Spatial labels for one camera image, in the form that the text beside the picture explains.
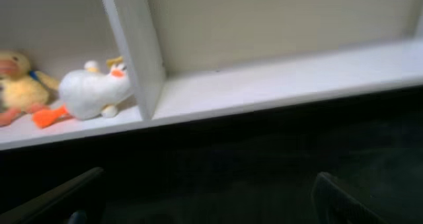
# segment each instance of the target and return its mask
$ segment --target black surface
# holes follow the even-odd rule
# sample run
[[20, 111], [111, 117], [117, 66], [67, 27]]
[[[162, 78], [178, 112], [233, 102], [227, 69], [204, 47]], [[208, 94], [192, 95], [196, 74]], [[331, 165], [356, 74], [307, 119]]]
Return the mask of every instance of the black surface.
[[[150, 207], [132, 213], [177, 223], [316, 223], [310, 192], [318, 172], [395, 190], [388, 177], [423, 163], [422, 131], [418, 87], [4, 151], [0, 211], [103, 167], [117, 219]], [[420, 174], [423, 167], [403, 179], [417, 185]]]

